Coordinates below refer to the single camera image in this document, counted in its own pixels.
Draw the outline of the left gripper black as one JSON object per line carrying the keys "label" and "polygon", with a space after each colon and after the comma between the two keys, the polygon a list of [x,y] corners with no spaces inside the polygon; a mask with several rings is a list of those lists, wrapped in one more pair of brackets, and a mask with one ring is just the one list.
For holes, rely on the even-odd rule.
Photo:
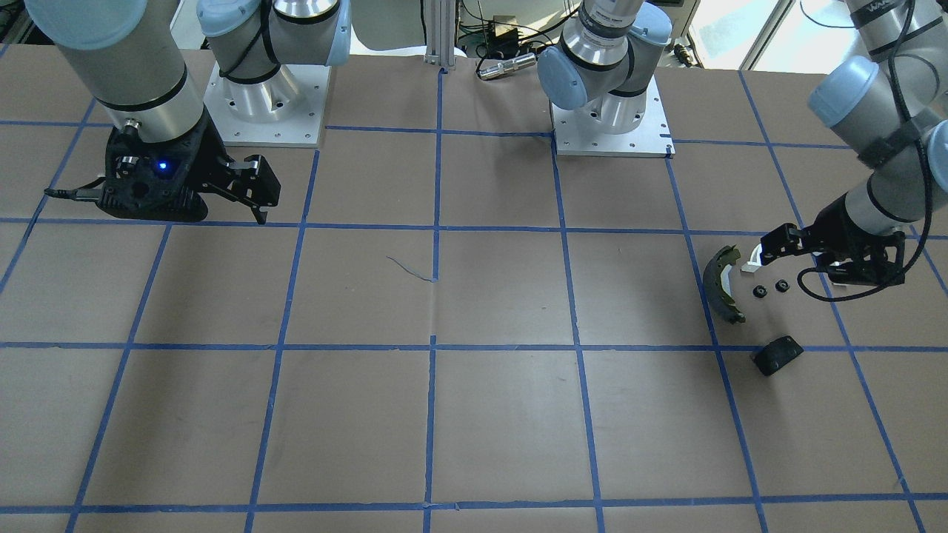
{"label": "left gripper black", "polygon": [[811,227],[783,224],[761,237],[761,264],[820,254],[817,270],[841,286],[900,286],[905,282],[905,234],[886,225],[867,232],[853,220],[847,197],[821,210]]}

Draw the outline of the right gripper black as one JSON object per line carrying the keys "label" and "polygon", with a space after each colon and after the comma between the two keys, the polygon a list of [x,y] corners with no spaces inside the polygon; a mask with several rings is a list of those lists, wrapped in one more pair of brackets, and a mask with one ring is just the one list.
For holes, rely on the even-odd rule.
{"label": "right gripper black", "polygon": [[232,161],[209,118],[172,141],[146,143],[131,128],[112,129],[105,149],[104,211],[136,220],[197,222],[216,191],[250,208],[258,225],[280,202],[281,183],[263,155]]}

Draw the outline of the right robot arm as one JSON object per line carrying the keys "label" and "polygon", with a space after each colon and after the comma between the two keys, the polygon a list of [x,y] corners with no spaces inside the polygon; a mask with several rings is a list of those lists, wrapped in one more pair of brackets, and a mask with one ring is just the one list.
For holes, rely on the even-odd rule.
{"label": "right robot arm", "polygon": [[216,57],[201,89],[150,1],[27,1],[26,10],[114,125],[98,178],[44,194],[123,219],[203,221],[209,193],[264,225],[281,183],[263,155],[237,161],[226,145],[264,143],[254,130],[272,143],[318,143],[328,73],[351,51],[348,1],[200,1]]}

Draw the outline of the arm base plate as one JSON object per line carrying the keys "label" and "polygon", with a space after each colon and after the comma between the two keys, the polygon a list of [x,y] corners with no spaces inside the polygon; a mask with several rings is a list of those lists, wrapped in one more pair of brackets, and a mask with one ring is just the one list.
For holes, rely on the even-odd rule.
{"label": "arm base plate", "polygon": [[656,78],[631,98],[606,94],[575,110],[550,105],[556,152],[568,156],[667,158],[676,149]]}
{"label": "arm base plate", "polygon": [[214,65],[204,105],[227,147],[318,148],[332,67],[282,65],[270,80],[237,84]]}

